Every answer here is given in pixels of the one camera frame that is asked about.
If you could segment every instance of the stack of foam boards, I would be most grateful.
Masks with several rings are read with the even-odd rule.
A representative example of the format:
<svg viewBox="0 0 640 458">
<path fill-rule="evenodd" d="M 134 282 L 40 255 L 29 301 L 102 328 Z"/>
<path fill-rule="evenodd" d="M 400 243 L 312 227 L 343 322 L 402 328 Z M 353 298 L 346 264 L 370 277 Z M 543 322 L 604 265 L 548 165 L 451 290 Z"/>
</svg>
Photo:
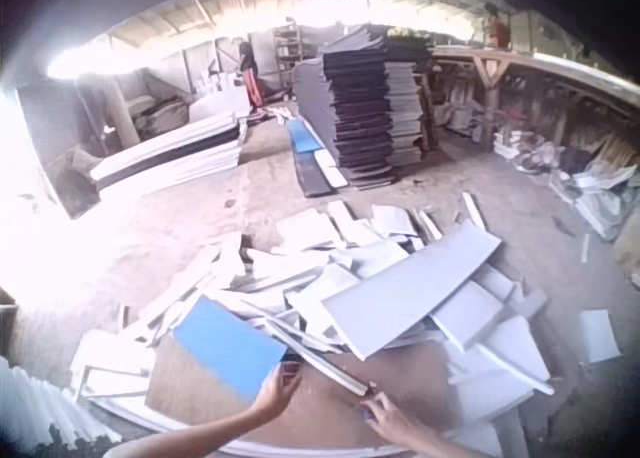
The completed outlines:
<svg viewBox="0 0 640 458">
<path fill-rule="evenodd" d="M 100 197 L 142 196 L 237 166 L 246 125 L 233 113 L 186 126 L 105 158 L 91 170 Z"/>
<path fill-rule="evenodd" d="M 294 70 L 300 114 L 315 130 L 349 184 L 390 184 L 393 147 L 382 40 L 365 28 Z"/>
<path fill-rule="evenodd" d="M 404 166 L 420 161 L 420 148 L 414 145 L 422 138 L 420 117 L 422 107 L 419 87 L 413 78 L 412 63 L 386 61 L 387 99 L 391 104 L 393 153 L 387 160 L 392 166 Z"/>
<path fill-rule="evenodd" d="M 39 445 L 54 443 L 53 426 L 62 443 L 76 448 L 76 440 L 88 443 L 98 437 L 112 442 L 122 439 L 73 401 L 68 391 L 62 391 L 46 381 L 36 380 L 18 367 L 9 368 L 0 357 L 0 417 L 2 439 L 16 451 L 31 454 Z"/>
<path fill-rule="evenodd" d="M 501 456 L 491 420 L 534 390 L 553 392 L 527 322 L 544 305 L 544 293 L 525 296 L 519 283 L 487 264 L 500 240 L 471 222 L 444 236 L 435 233 L 425 246 L 424 230 L 416 230 L 402 208 L 375 205 L 371 219 L 357 219 L 338 200 L 326 211 L 311 208 L 280 220 L 276 228 L 282 243 L 270 252 L 243 246 L 239 232 L 213 240 L 166 292 L 140 311 L 137 322 L 118 335 L 94 330 L 83 337 L 72 364 L 72 388 L 149 429 L 184 428 L 149 408 L 145 397 L 160 338 L 173 334 L 173 339 L 182 340 L 185 320 L 193 321 L 191 314 L 204 299 L 216 303 L 214 314 L 222 313 L 225 323 L 228 313 L 235 315 L 234 327 L 244 322 L 284 342 L 356 395 L 364 393 L 360 387 L 366 390 L 366 384 L 341 375 L 325 353 L 351 351 L 361 360 L 376 361 L 383 349 L 440 343 L 448 358 L 449 385 L 459 403 L 458 425 L 446 436 Z M 198 326 L 210 331 L 214 321 L 218 318 L 202 320 Z M 252 360 L 245 361 L 247 372 L 255 371 Z M 118 373 L 123 376 L 116 381 L 113 376 Z M 237 440 L 224 451 L 355 458 L 401 450 L 302 451 Z"/>
</svg>

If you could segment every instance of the debris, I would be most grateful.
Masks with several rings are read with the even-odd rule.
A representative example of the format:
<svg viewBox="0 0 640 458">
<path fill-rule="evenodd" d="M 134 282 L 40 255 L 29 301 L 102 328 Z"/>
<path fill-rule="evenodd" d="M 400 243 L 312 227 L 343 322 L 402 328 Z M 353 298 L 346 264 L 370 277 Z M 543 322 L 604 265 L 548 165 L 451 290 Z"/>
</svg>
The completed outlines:
<svg viewBox="0 0 640 458">
<path fill-rule="evenodd" d="M 582 311 L 580 324 L 589 363 L 622 356 L 613 336 L 608 310 Z"/>
<path fill-rule="evenodd" d="M 567 236 L 570 236 L 571 238 L 575 238 L 576 235 L 575 233 L 573 233 L 568 227 L 567 225 L 565 225 L 560 218 L 558 218 L 557 216 L 552 216 L 551 219 L 553 220 L 553 224 L 556 225 L 556 228 L 564 233 Z"/>
<path fill-rule="evenodd" d="M 427 229 L 429 230 L 429 233 L 431 233 L 431 236 L 433 237 L 434 240 L 439 240 L 440 238 L 442 238 L 443 236 L 442 232 L 438 229 L 436 224 L 433 222 L 431 217 L 427 215 L 427 213 L 420 210 L 418 212 L 418 215 L 420 216 L 424 224 L 427 226 Z"/>
<path fill-rule="evenodd" d="M 290 216 L 276 223 L 278 233 L 284 240 L 284 247 L 304 251 L 319 246 L 341 248 L 344 243 L 331 220 L 315 208 Z"/>
<path fill-rule="evenodd" d="M 523 300 L 512 297 L 507 301 L 507 305 L 516 313 L 530 321 L 549 301 L 549 297 L 540 288 L 536 288 Z"/>
<path fill-rule="evenodd" d="M 580 255 L 580 262 L 583 265 L 587 264 L 587 260 L 589 258 L 589 239 L 591 235 L 589 233 L 585 233 L 582 238 L 582 254 Z"/>
<path fill-rule="evenodd" d="M 416 230 L 411 224 L 407 210 L 396 206 L 372 205 L 373 226 L 384 237 L 391 235 L 417 236 Z"/>
<path fill-rule="evenodd" d="M 330 263 L 313 283 L 289 298 L 289 302 L 303 318 L 313 322 L 314 326 L 324 333 L 332 326 L 332 320 L 322 301 L 359 282 L 356 276 L 340 265 Z"/>
<path fill-rule="evenodd" d="M 417 236 L 410 237 L 409 241 L 411 242 L 411 246 L 413 246 L 413 251 L 420 251 L 424 248 L 424 242 Z"/>
<path fill-rule="evenodd" d="M 469 216 L 471 217 L 471 221 L 483 231 L 487 231 L 487 227 L 484 226 L 484 221 L 482 220 L 482 215 L 480 215 L 480 211 L 476 206 L 475 201 L 473 201 L 473 197 L 469 193 L 462 193 L 462 198 L 464 198 L 464 202 L 467 205 L 467 210 L 469 210 Z"/>
<path fill-rule="evenodd" d="M 329 363 L 322 357 L 307 350 L 304 346 L 300 345 L 297 341 L 293 340 L 289 335 L 287 335 L 276 324 L 267 323 L 267 326 L 271 329 L 271 331 L 273 331 L 276 337 L 282 340 L 282 342 L 285 343 L 289 348 L 302 356 L 307 363 L 330 377 L 336 383 L 341 384 L 349 391 L 355 393 L 358 396 L 365 396 L 367 394 L 367 391 L 369 391 L 368 385 L 349 376 L 347 373 L 345 373 L 332 363 Z"/>
<path fill-rule="evenodd" d="M 470 213 L 475 209 L 479 216 L 471 203 Z M 145 405 L 156 346 L 160 350 L 175 343 L 203 370 L 214 371 L 224 385 L 220 399 L 228 387 L 244 403 L 283 357 L 285 346 L 331 380 L 364 396 L 370 385 L 333 365 L 340 363 L 334 358 L 346 357 L 348 351 L 355 354 L 354 360 L 375 355 L 366 362 L 356 360 L 364 366 L 384 360 L 388 353 L 405 352 L 394 348 L 406 347 L 409 353 L 437 341 L 448 358 L 441 365 L 442 382 L 448 381 L 458 398 L 462 423 L 474 425 L 447 436 L 471 437 L 476 449 L 496 452 L 496 432 L 481 422 L 513 409 L 534 389 L 554 391 L 546 383 L 549 373 L 526 321 L 548 301 L 546 295 L 534 290 L 525 297 L 521 283 L 486 263 L 500 240 L 470 221 L 442 236 L 429 215 L 420 211 L 418 221 L 436 239 L 425 247 L 405 210 L 373 210 L 376 228 L 367 219 L 355 219 L 341 200 L 327 206 L 337 229 L 328 215 L 315 209 L 285 218 L 276 225 L 283 244 L 272 253 L 244 247 L 237 232 L 217 238 L 174 277 L 167 292 L 143 309 L 139 322 L 104 338 L 116 339 L 116 344 L 98 353 L 99 346 L 83 340 L 72 371 L 74 384 L 85 383 L 74 389 L 126 419 L 166 431 L 185 425 Z M 399 242 L 411 246 L 405 250 Z M 168 334 L 172 329 L 173 336 Z M 140 337 L 146 342 L 134 341 Z M 222 356 L 229 343 L 234 344 L 233 353 Z M 330 355 L 323 358 L 316 350 Z M 100 359 L 87 358 L 92 355 Z M 159 363 L 156 369 L 166 371 L 166 365 Z M 363 376 L 358 370 L 359 366 L 349 368 Z M 120 374 L 110 379 L 114 372 Z M 161 411 L 156 407 L 159 389 L 154 390 L 156 401 L 149 406 Z M 179 413 L 169 416 L 182 420 Z M 225 449 L 280 456 L 284 448 L 245 438 Z M 353 457 L 377 456 L 386 449 L 358 449 Z"/>
<path fill-rule="evenodd" d="M 129 305 L 120 303 L 118 307 L 118 332 L 124 330 L 129 324 Z"/>
<path fill-rule="evenodd" d="M 498 321 L 502 303 L 472 281 L 462 285 L 429 316 L 460 351 Z"/>
</svg>

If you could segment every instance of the white strip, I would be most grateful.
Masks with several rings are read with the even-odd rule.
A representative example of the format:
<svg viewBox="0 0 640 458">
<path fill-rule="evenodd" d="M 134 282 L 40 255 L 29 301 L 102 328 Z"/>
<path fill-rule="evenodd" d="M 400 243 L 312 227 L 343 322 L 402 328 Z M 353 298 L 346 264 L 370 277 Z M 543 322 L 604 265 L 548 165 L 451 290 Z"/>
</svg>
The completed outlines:
<svg viewBox="0 0 640 458">
<path fill-rule="evenodd" d="M 268 322 L 267 327 L 273 332 L 275 336 L 282 340 L 285 345 L 298 353 L 302 358 L 304 358 L 307 363 L 309 363 L 315 369 L 358 396 L 364 396 L 367 394 L 367 391 L 369 390 L 368 385 L 361 383 L 352 376 L 349 376 L 333 363 L 308 350 L 296 340 L 292 339 L 274 323 Z"/>
<path fill-rule="evenodd" d="M 513 376 L 523 381 L 524 383 L 528 384 L 532 388 L 535 388 L 536 390 L 539 390 L 542 393 L 545 393 L 547 395 L 553 395 L 555 393 L 555 390 L 551 385 L 548 385 L 544 381 L 538 380 L 536 377 L 534 377 L 530 373 L 527 373 L 526 370 L 520 368 L 518 365 L 516 365 L 512 361 L 509 361 L 504 356 L 500 355 L 500 353 L 498 353 L 496 350 L 480 343 L 477 346 L 480 352 L 484 356 L 489 358 L 496 365 L 509 371 Z"/>
<path fill-rule="evenodd" d="M 475 201 L 473 201 L 473 196 L 469 193 L 462 193 L 462 198 L 464 198 L 464 202 L 467 205 L 467 209 L 469 210 L 469 216 L 471 216 L 471 220 L 475 223 L 475 225 L 481 230 L 487 231 L 487 227 L 484 225 L 484 221 L 482 220 L 482 215 L 476 206 Z"/>
<path fill-rule="evenodd" d="M 589 233 L 585 233 L 582 238 L 582 255 L 580 256 L 580 261 L 583 265 L 587 264 L 589 259 L 589 240 L 591 239 L 591 235 Z"/>
<path fill-rule="evenodd" d="M 418 214 L 420 215 L 420 218 L 422 218 L 422 221 L 424 221 L 424 224 L 427 226 L 427 229 L 429 230 L 429 233 L 431 233 L 431 236 L 433 236 L 433 238 L 436 240 L 442 238 L 442 232 L 438 229 L 431 217 L 422 210 L 420 210 Z"/>
<path fill-rule="evenodd" d="M 308 333 L 305 333 L 304 331 L 301 331 L 301 330 L 297 329 L 295 326 L 292 326 L 289 323 L 287 323 L 286 321 L 281 320 L 277 316 L 272 315 L 271 313 L 268 313 L 268 312 L 264 311 L 262 308 L 257 307 L 253 303 L 250 303 L 250 302 L 248 302 L 246 300 L 243 300 L 241 298 L 238 298 L 238 300 L 241 301 L 242 303 L 244 303 L 249 308 L 251 308 L 256 313 L 258 313 L 259 315 L 262 315 L 268 321 L 272 321 L 273 323 L 277 324 L 281 328 L 284 328 L 289 333 L 293 333 L 294 335 L 298 335 L 298 336 L 304 338 L 305 340 L 308 340 L 309 342 L 313 343 L 315 346 L 317 346 L 321 350 L 323 350 L 323 351 L 329 350 L 329 351 L 332 351 L 334 353 L 342 353 L 342 350 L 340 348 L 336 348 L 335 346 L 330 345 L 329 343 L 323 342 L 322 340 L 320 340 L 319 338 L 316 338 L 315 336 L 312 336 L 312 335 L 310 335 Z"/>
</svg>

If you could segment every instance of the roof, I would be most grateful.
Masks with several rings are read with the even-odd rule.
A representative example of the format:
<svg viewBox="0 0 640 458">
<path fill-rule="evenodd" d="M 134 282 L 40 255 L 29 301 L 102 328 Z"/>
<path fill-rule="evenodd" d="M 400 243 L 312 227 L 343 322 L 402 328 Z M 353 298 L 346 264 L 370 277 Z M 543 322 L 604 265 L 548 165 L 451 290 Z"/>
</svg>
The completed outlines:
<svg viewBox="0 0 640 458">
<path fill-rule="evenodd" d="M 378 22 L 418 16 L 428 27 L 432 23 L 436 26 L 434 16 L 448 17 L 452 23 L 456 20 L 470 23 L 485 15 L 487 1 L 495 3 L 503 12 L 517 11 L 509 0 L 370 0 L 370 3 L 374 22 L 376 16 Z M 294 16 L 302 23 L 296 15 L 309 12 L 313 8 L 309 3 L 310 0 L 171 0 L 131 17 L 110 30 L 109 35 L 140 49 L 184 48 L 211 39 L 212 32 L 229 36 L 234 31 L 258 31 L 277 26 L 286 16 Z M 344 21 L 345 13 L 363 3 L 363 0 L 315 0 L 313 4 L 322 11 L 314 10 L 314 15 Z M 443 32 L 441 29 L 431 31 Z"/>
</svg>

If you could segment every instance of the foam board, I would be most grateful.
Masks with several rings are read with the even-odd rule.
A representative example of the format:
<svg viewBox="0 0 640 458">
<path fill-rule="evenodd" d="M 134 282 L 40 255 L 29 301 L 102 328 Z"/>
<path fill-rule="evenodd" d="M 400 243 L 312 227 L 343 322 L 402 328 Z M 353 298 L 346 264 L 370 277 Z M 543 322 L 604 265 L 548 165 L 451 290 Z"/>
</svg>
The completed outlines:
<svg viewBox="0 0 640 458">
<path fill-rule="evenodd" d="M 500 239 L 465 222 L 324 305 L 336 331 L 364 360 L 434 310 L 499 244 Z"/>
<path fill-rule="evenodd" d="M 247 400 L 255 399 L 286 350 L 206 297 L 198 300 L 174 330 L 174 337 Z"/>
</svg>

